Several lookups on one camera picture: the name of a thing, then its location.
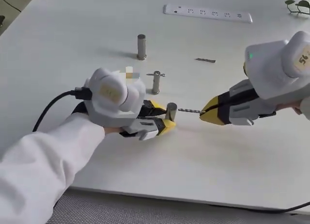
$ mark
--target power strip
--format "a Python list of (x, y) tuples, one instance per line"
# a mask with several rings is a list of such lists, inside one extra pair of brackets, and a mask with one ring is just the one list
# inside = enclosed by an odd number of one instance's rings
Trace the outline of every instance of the power strip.
[(230, 12), (211, 8), (188, 7), (182, 5), (167, 4), (164, 13), (177, 16), (191, 16), (208, 19), (221, 19), (238, 22), (253, 23), (250, 13)]

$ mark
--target metal cylinder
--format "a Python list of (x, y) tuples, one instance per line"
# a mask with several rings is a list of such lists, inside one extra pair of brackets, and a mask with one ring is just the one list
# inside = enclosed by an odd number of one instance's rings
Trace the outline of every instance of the metal cylinder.
[(174, 122), (176, 111), (178, 110), (178, 106), (175, 103), (169, 103), (167, 104), (167, 109), (166, 109), (166, 120), (171, 120)]
[(145, 35), (140, 34), (138, 35), (138, 54), (137, 58), (139, 60), (146, 59), (146, 53), (145, 53)]
[(154, 95), (159, 93), (159, 81), (160, 81), (160, 71), (155, 71), (154, 72), (154, 79), (153, 79), (153, 89), (152, 93)]

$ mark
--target person's hand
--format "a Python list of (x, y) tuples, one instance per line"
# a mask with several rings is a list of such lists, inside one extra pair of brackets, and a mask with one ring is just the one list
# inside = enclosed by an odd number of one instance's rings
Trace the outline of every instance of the person's hand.
[(123, 131), (121, 128), (106, 128), (106, 127), (103, 127), (103, 129), (105, 130), (106, 134), (109, 134), (109, 133), (120, 133), (120, 132)]
[(300, 110), (300, 103), (301, 103), (301, 100), (288, 103), (288, 104), (279, 104), (277, 106), (277, 111), (281, 109), (292, 108), (295, 111), (295, 113), (297, 113), (298, 115), (301, 115), (302, 112)]

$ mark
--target white sleeve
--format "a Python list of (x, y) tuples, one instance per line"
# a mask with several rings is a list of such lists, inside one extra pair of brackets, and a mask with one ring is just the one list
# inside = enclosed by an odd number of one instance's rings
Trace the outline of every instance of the white sleeve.
[(53, 131), (13, 145), (0, 162), (0, 223), (45, 224), (104, 136), (87, 115), (75, 113)]

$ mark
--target metal pin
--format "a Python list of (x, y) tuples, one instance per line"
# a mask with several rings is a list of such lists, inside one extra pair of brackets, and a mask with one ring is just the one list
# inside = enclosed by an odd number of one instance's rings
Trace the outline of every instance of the metal pin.
[(168, 103), (166, 109), (166, 120), (171, 120), (174, 122), (176, 111), (178, 110), (178, 106), (175, 103)]
[(203, 62), (209, 62), (209, 63), (215, 63), (216, 60), (210, 60), (210, 59), (204, 59), (204, 58), (196, 58), (197, 61), (203, 61)]
[(179, 109), (180, 112), (193, 112), (193, 113), (205, 113), (205, 111), (198, 111), (192, 109)]
[(152, 75), (154, 76), (153, 79), (153, 88), (152, 88), (152, 93), (153, 95), (157, 95), (159, 93), (159, 81), (160, 77), (165, 77), (165, 74), (161, 74), (160, 71), (154, 71), (153, 74), (146, 74), (146, 75)]
[(143, 35), (143, 34), (138, 35), (138, 54), (137, 54), (137, 58), (139, 60), (145, 60), (146, 59), (145, 35)]

